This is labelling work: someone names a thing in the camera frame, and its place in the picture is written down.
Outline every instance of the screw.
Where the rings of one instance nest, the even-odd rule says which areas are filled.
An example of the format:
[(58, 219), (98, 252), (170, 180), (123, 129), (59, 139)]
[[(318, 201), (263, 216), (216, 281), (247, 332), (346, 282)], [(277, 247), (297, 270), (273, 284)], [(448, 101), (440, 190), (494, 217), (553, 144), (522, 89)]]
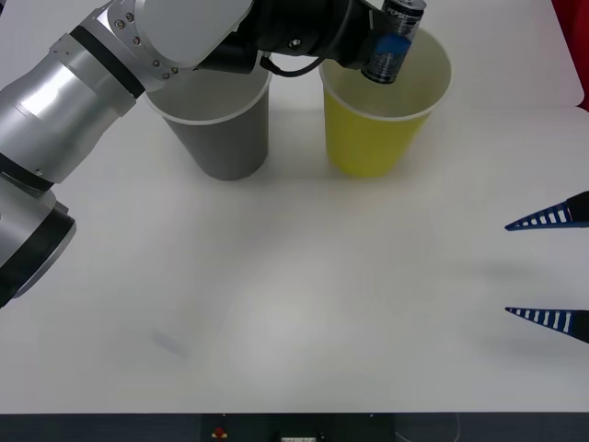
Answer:
[(303, 45), (303, 42), (300, 41), (299, 39), (294, 39), (294, 40), (290, 40), (290, 42), (288, 43), (288, 47), (290, 49), (292, 49), (293, 51), (296, 51), (297, 49), (299, 49), (301, 46)]

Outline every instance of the gray cup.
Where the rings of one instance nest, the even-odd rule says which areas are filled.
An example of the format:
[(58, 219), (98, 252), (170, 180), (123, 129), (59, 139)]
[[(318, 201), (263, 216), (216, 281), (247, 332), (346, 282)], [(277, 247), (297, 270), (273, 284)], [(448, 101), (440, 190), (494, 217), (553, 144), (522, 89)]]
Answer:
[(271, 74), (196, 71), (147, 94), (152, 108), (201, 169), (218, 180), (241, 180), (268, 156)]

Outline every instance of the plastic cup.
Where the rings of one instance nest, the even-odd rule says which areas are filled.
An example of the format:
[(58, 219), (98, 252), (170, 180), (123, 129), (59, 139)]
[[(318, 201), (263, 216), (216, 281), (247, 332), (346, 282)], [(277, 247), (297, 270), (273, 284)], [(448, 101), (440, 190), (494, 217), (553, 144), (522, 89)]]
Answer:
[(195, 71), (147, 94), (201, 169), (218, 180), (241, 180), (268, 156), (271, 74)]
[(422, 29), (392, 85), (374, 83), (333, 61), (321, 65), (320, 72), (328, 155), (354, 177), (388, 173), (444, 100), (453, 80), (444, 47)]

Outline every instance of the table surface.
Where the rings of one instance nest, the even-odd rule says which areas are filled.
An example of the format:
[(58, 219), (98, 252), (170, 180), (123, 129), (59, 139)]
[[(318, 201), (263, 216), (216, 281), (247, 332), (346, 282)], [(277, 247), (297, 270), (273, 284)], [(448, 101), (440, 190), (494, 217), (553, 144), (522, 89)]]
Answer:
[[(71, 28), (44, 0), (2, 20), (31, 53), (0, 48), (0, 86)], [(588, 115), (477, 109), (458, 78), (394, 173), (349, 180), (317, 77), (288, 87), (239, 183), (142, 100), (105, 134), (56, 190), (75, 240), (0, 311), (0, 413), (589, 412), (586, 344), (503, 311), (587, 308), (586, 232), (502, 229), (586, 190)]]

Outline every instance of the silver arm segment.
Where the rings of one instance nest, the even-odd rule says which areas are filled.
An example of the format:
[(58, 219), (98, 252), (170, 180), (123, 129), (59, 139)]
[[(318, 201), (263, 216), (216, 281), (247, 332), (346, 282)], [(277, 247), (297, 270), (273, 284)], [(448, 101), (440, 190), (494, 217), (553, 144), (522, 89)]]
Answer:
[(75, 233), (53, 184), (143, 92), (194, 69), (252, 1), (112, 0), (0, 91), (0, 308), (29, 289)]

